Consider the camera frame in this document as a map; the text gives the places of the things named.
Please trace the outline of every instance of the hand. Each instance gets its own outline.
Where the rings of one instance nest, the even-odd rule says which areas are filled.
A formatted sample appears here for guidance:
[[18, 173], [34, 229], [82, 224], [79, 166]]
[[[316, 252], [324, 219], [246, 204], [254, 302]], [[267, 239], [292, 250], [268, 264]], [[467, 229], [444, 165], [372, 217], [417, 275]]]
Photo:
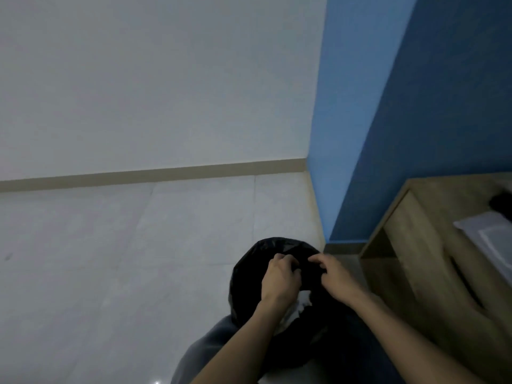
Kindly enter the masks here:
[[364, 294], [350, 272], [334, 256], [317, 253], [308, 260], [320, 264], [321, 268], [327, 270], [327, 273], [322, 275], [322, 285], [337, 301], [350, 306], [354, 299]]
[[282, 315], [297, 300], [301, 288], [301, 270], [291, 271], [291, 265], [298, 265], [296, 258], [277, 253], [268, 262], [267, 272], [261, 282], [262, 303], [268, 303]]

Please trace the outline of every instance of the tile floor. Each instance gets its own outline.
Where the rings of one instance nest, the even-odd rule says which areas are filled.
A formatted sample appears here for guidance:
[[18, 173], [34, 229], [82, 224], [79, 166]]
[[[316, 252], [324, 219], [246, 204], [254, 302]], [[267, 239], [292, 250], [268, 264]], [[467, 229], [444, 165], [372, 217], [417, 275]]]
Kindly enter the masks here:
[[0, 382], [169, 382], [255, 241], [323, 248], [309, 191], [294, 173], [0, 194]]

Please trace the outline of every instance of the wall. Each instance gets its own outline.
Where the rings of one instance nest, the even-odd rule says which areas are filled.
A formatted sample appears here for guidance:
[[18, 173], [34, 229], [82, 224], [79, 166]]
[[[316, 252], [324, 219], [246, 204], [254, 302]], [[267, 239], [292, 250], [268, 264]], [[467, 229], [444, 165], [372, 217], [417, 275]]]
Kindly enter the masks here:
[[328, 0], [308, 166], [329, 240], [415, 0]]
[[406, 178], [512, 170], [511, 15], [418, 0], [332, 239], [367, 239]]
[[326, 0], [2, 0], [0, 180], [305, 158]]

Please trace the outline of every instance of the person's left hand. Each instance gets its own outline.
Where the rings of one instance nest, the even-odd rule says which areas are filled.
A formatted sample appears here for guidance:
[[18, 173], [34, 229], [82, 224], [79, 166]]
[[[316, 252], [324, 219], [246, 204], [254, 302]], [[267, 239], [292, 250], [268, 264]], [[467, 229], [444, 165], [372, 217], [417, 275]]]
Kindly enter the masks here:
[[297, 300], [301, 288], [301, 270], [292, 272], [291, 265], [298, 265], [296, 258], [276, 253], [268, 262], [267, 272], [261, 282], [261, 300], [271, 304], [282, 314]]

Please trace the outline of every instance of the forearm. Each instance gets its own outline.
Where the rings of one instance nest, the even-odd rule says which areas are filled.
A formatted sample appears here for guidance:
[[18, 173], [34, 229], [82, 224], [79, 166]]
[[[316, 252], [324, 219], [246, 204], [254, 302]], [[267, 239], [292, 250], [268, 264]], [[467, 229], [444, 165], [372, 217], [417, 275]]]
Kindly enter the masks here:
[[369, 294], [361, 292], [350, 303], [408, 384], [482, 383]]
[[261, 301], [251, 319], [227, 342], [192, 384], [253, 384], [282, 313]]

